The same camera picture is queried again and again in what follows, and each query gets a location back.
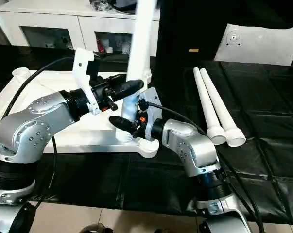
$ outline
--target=black cable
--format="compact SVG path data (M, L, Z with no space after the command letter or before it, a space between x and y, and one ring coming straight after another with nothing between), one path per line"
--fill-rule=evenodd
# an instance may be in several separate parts
M27 80L25 80L25 82L21 85L21 87L19 88L19 90L15 93L14 97L12 98L12 100L10 101L3 117L1 119L3 119L4 117L8 116L10 110L12 109L12 107L14 106L15 102L17 101L19 95L21 94L21 92L24 90L24 88L27 86L27 84L29 84L30 81L32 81L37 75L39 75L41 72L45 71L46 69L51 68L52 66L58 64L59 62L62 61L66 61L66 60L73 60L73 57L63 57L60 59L57 59L51 63L49 63L48 65L42 67L41 69L39 69L38 71L36 71L34 74L32 74Z
M239 183L239 185L241 186L241 188L243 189L245 195L247 196L247 198L249 199L249 201L251 202L252 208L254 209L255 215L257 217L257 225L259 227L259 232L260 233L264 233L264 225L263 225L263 221L262 221L262 217L259 213L259 209L258 206L256 205L256 203L253 201L251 195L249 194L249 192L247 191L242 179L239 177L239 175L236 173L236 171L234 170L233 166L228 162L228 160L218 152L218 157L223 161L223 163L228 167L228 169L233 173L234 177L236 178L237 182Z
M170 112L182 119L184 119L185 121L187 121L188 123L192 124L193 126L195 126L197 128L197 131L204 136L207 136L207 134L192 120L188 119L186 116L172 110L166 107L163 107L161 105L157 105L155 103L151 103L151 102L147 102L147 104L149 106L152 107L156 107L156 108L160 108L162 110L165 110L167 112ZM261 218L261 215L259 213L259 209L258 206L256 205L256 203L253 201L253 199L251 198L251 195L249 194L249 192L247 191L242 179L239 177L239 175L236 173L236 171L234 170L233 166L226 160L226 158L224 156L222 156L219 152L218 152L218 157L221 158L221 160L223 161L224 164L226 164L226 166L228 167L228 169L233 173L233 175L235 176L237 182L239 183L239 185L241 186L241 188L243 189L244 193L246 194L247 198L249 199L249 201L251 202L252 208L254 209L255 214L253 213L253 211L251 210L250 206L248 205L248 203L245 201L245 199L239 194L236 193L236 196L238 196L238 198L241 200L242 204L245 206L245 208L248 210L249 214L253 215L254 219L256 220L256 223L259 227L259 232L260 233L265 233L264 231L264 225L263 225L263 221Z
M151 103L151 102L146 102L146 103L147 103L149 106L153 106L153 107L155 107L155 108L160 108L160 109L162 109L162 110L165 110L165 111L167 111L167 112L170 112L170 113L172 113L172 114L178 116L179 118L184 119L184 120L187 121L188 123L190 123L190 124L192 124L193 126L195 126L200 134L202 134L202 135L204 135L204 136L207 135L207 134L205 133L205 131L203 131L203 130L202 130L202 129L201 129L201 128L195 123L195 122L193 122L192 120L188 119L186 116L184 116L184 115L182 115L182 114L180 114L180 113L178 113L178 112L176 112L176 111L174 111L174 110L172 110L172 109L170 109L170 108L166 108L166 107L163 107L163 106L158 105L158 104L155 104L155 103Z
M257 222L257 217L254 214L253 210L250 208L250 206L248 205L248 203L245 201L245 199L242 197L242 195L235 189L235 187L232 185L231 182L227 182L228 186L230 187L230 189L232 190L233 193L236 194L236 196L239 198L239 200L241 201L241 203L243 204L243 206L247 209L247 211L249 212L249 215L253 218L253 220L255 222Z
M50 179L49 185L47 190L49 190L51 188L51 186L53 185L53 181L54 181L54 177L55 177L55 173L56 173L56 165L57 165L57 145L55 143L55 138L52 137L52 144L53 144L53 172L52 172L52 177ZM41 205L41 203L44 201L46 197L46 193L43 192L40 200L38 201L38 203L35 206L35 209L37 210L39 208L39 206Z

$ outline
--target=black table cover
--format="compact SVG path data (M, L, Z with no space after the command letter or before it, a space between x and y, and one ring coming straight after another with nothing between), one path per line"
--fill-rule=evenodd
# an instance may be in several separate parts
M18 67L35 70L70 50L0 46L0 91ZM100 71L127 69L128 57L102 58ZM247 141L238 148L217 146L242 177L263 221L293 224L293 67L192 61L209 72ZM164 106L207 129L192 68L156 69L153 85ZM54 70L71 70L67 62ZM164 118L172 117L166 113ZM44 154L33 200L52 174L52 154ZM135 153L59 154L55 183L46 201L197 216L194 192L176 154L160 147L153 159Z

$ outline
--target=white bracket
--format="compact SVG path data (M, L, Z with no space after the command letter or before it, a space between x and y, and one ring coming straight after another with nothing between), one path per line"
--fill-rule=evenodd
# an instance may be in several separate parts
M82 48L77 48L73 64L73 76L76 80L78 88L81 88L87 96L89 103L87 103L89 111L93 115L99 114L98 102L94 97L91 87L89 85L90 75L87 75L88 62L94 60L94 54Z

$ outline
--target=white stand pole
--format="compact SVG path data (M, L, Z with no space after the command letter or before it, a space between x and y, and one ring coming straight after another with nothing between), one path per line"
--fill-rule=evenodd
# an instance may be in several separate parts
M204 110L204 115L207 123L207 135L211 139L214 145L223 144L226 142L226 136L224 129L220 126L218 117L216 116L213 108L210 96L204 84L203 78L198 68L193 69L196 85L199 93L201 105Z
M135 32L132 38L129 65L127 71L127 81L141 79L144 80L145 64L149 59L149 44L152 20L154 16L157 0L140 0L137 4L137 19L135 22ZM137 94L126 97L123 100L121 116L130 121L135 120L137 112ZM119 141L131 141L133 137L128 132L116 130L116 138Z
M226 132L226 141L228 145L230 147L241 146L243 143L245 143L245 137L242 131L239 128L237 128L233 118L227 110L206 69L201 69L200 73L206 85L209 96L212 100L215 111L222 124L222 127Z

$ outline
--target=glass cabinet door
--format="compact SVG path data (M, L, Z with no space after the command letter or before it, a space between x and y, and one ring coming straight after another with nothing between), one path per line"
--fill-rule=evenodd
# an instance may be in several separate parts
M135 20L78 16L85 47L94 52L129 54ZM159 21L152 22L150 55L156 56Z
M29 46L57 48L57 49L74 49L69 31L63 28L38 28L25 27L21 29L28 41Z
M23 12L1 12L1 16L12 45L85 48L77 16Z
M129 54L131 34L95 32L99 52Z

